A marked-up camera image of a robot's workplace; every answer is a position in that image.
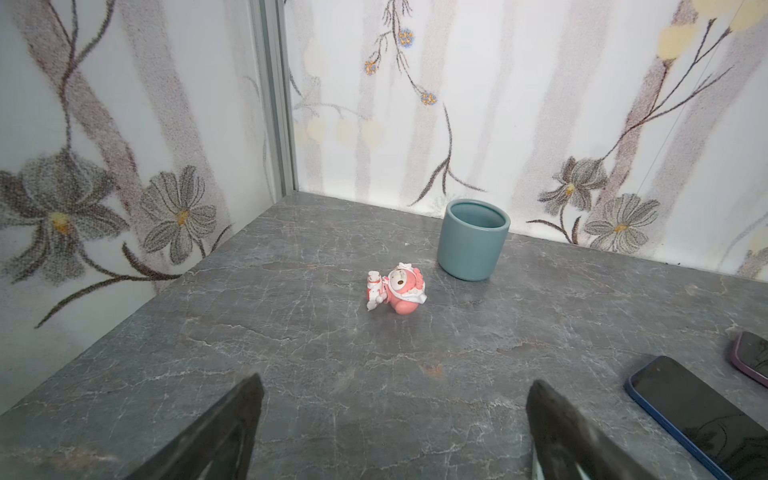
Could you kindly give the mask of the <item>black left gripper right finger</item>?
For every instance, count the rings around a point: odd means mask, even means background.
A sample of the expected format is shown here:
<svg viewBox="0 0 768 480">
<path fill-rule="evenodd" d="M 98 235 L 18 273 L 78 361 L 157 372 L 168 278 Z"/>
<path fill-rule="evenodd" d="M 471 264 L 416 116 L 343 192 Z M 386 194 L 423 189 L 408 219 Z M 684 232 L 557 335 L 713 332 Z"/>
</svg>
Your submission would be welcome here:
<svg viewBox="0 0 768 480">
<path fill-rule="evenodd" d="M 653 477 L 547 382 L 533 382 L 526 413 L 532 436 L 533 479 Z"/>
</svg>

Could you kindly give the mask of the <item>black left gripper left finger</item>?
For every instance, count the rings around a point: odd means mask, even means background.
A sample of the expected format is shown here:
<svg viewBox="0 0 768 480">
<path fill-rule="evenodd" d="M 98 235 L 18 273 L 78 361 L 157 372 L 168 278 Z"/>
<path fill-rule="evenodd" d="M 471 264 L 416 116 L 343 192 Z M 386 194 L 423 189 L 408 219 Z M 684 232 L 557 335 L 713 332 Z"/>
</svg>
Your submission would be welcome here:
<svg viewBox="0 0 768 480">
<path fill-rule="evenodd" d="M 265 395 L 258 374 L 239 382 L 130 479 L 245 479 Z"/>
</svg>

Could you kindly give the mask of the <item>purple-edged smartphone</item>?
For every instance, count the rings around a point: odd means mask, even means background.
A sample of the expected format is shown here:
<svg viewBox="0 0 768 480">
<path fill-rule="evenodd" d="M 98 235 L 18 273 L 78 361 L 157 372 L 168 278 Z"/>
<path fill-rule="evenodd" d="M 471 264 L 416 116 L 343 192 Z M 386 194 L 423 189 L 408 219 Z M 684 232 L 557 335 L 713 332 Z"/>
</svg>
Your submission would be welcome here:
<svg viewBox="0 0 768 480">
<path fill-rule="evenodd" d="M 730 361 L 740 372 L 768 387 L 767 340 L 749 331 L 740 332 L 730 350 Z"/>
</svg>

